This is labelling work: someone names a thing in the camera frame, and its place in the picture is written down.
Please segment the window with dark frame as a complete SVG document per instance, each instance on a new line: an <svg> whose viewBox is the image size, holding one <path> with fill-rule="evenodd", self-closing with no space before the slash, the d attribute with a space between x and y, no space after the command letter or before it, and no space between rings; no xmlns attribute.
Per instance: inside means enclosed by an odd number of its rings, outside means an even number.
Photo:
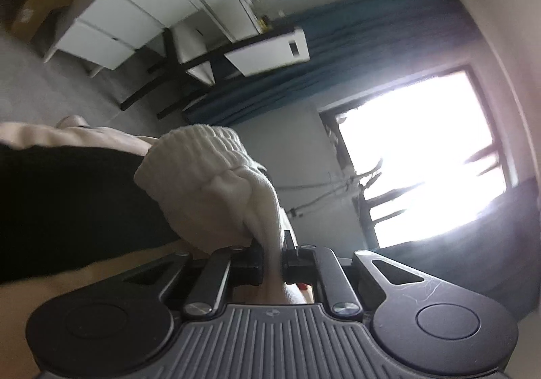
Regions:
<svg viewBox="0 0 541 379"><path fill-rule="evenodd" d="M501 133L471 66L321 111L372 249L421 241L476 220L513 180Z"/></svg>

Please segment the white black chair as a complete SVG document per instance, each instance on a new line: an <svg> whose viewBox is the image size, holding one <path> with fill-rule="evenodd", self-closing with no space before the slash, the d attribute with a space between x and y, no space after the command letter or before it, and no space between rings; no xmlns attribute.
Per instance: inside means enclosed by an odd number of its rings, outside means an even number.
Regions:
<svg viewBox="0 0 541 379"><path fill-rule="evenodd" d="M203 81L193 76L191 71L204 64L226 59L237 70L237 76L259 76L286 66L305 63L310 60L308 44L304 31L300 27L285 26L273 29L261 35L255 35L234 43L224 44L210 51L205 50L187 61L181 57L179 38L172 29L162 34L165 57L148 70L153 73L159 69L163 72L134 92L119 105L120 110L127 110L140 99L155 90L158 86L176 82L180 86L194 88L187 96L170 104L157 114L163 119L175 110L185 110L208 93L236 80L236 76L221 82L215 79Z"/></svg>

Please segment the white garment steamer stand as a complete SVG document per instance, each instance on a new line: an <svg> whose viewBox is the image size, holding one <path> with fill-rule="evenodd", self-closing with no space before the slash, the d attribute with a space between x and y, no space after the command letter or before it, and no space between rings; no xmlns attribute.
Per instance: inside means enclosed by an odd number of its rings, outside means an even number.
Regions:
<svg viewBox="0 0 541 379"><path fill-rule="evenodd" d="M377 164L371 169L360 174L354 174L352 176L342 177L339 180L323 182L323 183L311 183L292 186L276 186L278 192L299 192L305 190L325 189L325 192L313 198L308 202L304 202L301 205L286 209L285 213L289 218L298 218L304 215L304 210L311 208L318 204L320 201L331 198L333 196L342 196L347 194L350 189L360 187L361 180L364 178L372 179L377 178L377 173L380 172L383 160L379 160Z"/></svg>

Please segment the left teal curtain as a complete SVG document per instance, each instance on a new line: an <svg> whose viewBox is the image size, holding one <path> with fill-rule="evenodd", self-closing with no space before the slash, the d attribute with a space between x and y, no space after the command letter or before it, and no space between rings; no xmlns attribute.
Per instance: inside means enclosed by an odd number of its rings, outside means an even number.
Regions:
<svg viewBox="0 0 541 379"><path fill-rule="evenodd" d="M480 37L460 0L340 0L278 23L304 31L309 60L214 89L185 111L189 123L231 126Z"/></svg>

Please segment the right teal curtain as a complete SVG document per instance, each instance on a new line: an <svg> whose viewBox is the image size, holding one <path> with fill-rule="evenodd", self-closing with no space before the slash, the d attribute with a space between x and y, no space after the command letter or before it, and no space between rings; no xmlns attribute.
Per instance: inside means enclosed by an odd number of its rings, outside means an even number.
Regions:
<svg viewBox="0 0 541 379"><path fill-rule="evenodd" d="M520 321L536 310L540 296L537 182L531 178L507 190L457 230L377 253L488 296Z"/></svg>

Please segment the white sweatpants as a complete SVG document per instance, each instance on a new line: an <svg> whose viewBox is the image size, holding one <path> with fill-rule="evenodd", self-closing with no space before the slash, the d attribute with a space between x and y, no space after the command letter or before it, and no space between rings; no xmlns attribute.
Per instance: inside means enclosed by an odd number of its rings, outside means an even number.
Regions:
<svg viewBox="0 0 541 379"><path fill-rule="evenodd" d="M302 300L282 281L283 230L275 189L235 131L208 125L171 131L148 150L134 181L159 204L170 227L202 252L257 241L264 278L256 301Z"/></svg>

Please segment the teal curtain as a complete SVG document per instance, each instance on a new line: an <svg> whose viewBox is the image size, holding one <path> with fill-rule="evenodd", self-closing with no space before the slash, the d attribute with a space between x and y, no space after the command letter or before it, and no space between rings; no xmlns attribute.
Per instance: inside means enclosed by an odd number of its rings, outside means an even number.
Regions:
<svg viewBox="0 0 541 379"><path fill-rule="evenodd" d="M309 60L214 89L185 111L189 123L231 126L480 37L460 0L340 0L278 23L304 31Z"/></svg>
<svg viewBox="0 0 541 379"><path fill-rule="evenodd" d="M488 296L520 321L536 310L540 296L537 182L531 178L507 190L457 230L377 253Z"/></svg>

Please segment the white dresser desk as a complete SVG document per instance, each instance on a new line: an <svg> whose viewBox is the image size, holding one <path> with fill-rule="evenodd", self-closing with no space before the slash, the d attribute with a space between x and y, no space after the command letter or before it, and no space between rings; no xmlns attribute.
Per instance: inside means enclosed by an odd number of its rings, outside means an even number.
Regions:
<svg viewBox="0 0 541 379"><path fill-rule="evenodd" d="M231 42L261 32L247 0L73 0L43 60L62 51L114 70L163 29L198 12Z"/></svg>

